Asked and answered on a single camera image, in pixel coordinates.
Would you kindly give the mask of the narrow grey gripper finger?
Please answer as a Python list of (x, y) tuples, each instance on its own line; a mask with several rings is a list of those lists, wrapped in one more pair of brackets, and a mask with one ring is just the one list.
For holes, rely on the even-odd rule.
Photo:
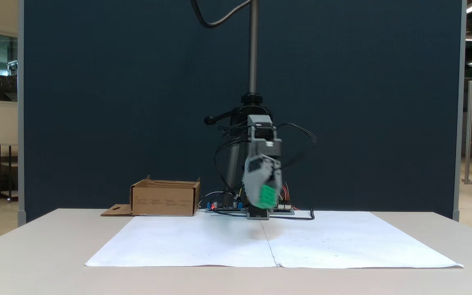
[(273, 170), (273, 188), (275, 191), (275, 199), (279, 200), (283, 192), (283, 181), (281, 169)]

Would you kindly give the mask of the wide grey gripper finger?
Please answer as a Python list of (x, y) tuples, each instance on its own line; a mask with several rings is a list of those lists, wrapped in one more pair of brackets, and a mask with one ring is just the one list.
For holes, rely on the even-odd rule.
[(250, 173), (244, 175), (244, 187), (249, 203), (253, 206), (272, 206), (271, 175)]

